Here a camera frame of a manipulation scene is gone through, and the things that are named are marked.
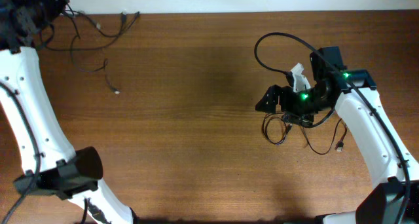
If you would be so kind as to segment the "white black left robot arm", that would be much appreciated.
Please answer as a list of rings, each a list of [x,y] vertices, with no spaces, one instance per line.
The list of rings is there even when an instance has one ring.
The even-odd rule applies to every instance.
[[[56,196],[97,223],[137,223],[103,179],[95,148],[75,150],[63,133],[41,77],[33,36],[51,27],[69,0],[1,0],[1,106],[12,128],[23,173],[22,198]]]

